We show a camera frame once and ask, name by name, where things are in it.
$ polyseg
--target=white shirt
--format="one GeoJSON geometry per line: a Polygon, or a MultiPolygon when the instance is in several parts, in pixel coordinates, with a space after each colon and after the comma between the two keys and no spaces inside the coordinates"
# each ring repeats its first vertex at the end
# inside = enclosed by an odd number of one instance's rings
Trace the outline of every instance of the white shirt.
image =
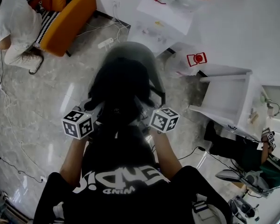
{"type": "Polygon", "coordinates": [[[42,16],[26,0],[2,0],[0,42],[10,35],[12,45],[29,47],[42,28],[42,16]]]}

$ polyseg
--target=faucet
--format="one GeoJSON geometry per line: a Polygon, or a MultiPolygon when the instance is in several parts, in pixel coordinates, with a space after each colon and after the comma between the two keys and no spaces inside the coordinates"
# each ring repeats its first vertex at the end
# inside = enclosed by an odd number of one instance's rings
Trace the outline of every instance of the faucet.
{"type": "Polygon", "coordinates": [[[265,99],[265,102],[266,102],[266,106],[268,108],[272,108],[273,107],[270,105],[270,104],[274,104],[274,105],[277,105],[278,106],[278,112],[274,114],[274,116],[277,116],[279,113],[280,113],[280,105],[276,102],[276,101],[272,101],[271,99],[265,99]]]}

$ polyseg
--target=black t-shirt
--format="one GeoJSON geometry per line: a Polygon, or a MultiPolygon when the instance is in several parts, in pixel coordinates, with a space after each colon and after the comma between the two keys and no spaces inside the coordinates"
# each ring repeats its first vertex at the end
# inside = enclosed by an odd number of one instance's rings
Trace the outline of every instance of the black t-shirt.
{"type": "Polygon", "coordinates": [[[227,202],[197,169],[183,167],[169,181],[156,168],[150,147],[135,133],[128,134],[86,149],[79,188],[73,190],[59,173],[52,173],[34,223],[53,223],[57,212],[63,212],[65,223],[193,223],[192,201],[197,193],[231,220],[227,202]]]}

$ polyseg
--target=white box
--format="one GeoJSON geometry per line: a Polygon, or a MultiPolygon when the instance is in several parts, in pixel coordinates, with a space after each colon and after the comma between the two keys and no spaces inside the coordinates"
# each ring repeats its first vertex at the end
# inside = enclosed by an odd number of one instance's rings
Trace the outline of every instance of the white box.
{"type": "Polygon", "coordinates": [[[176,128],[179,117],[180,115],[171,108],[154,110],[149,122],[149,126],[162,133],[167,133],[168,131],[174,130],[176,128]]]}
{"type": "Polygon", "coordinates": [[[72,110],[62,119],[64,133],[82,139],[93,131],[92,115],[72,110]]]}

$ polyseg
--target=white desk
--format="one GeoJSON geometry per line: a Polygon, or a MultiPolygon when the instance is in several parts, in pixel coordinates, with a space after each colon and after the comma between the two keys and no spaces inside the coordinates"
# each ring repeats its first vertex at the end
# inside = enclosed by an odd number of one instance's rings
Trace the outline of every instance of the white desk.
{"type": "Polygon", "coordinates": [[[225,127],[228,131],[247,137],[261,139],[262,130],[269,125],[267,98],[263,87],[252,72],[245,75],[201,78],[210,85],[202,105],[190,105],[190,109],[200,112],[225,127]],[[249,122],[251,110],[259,117],[249,122]]]}

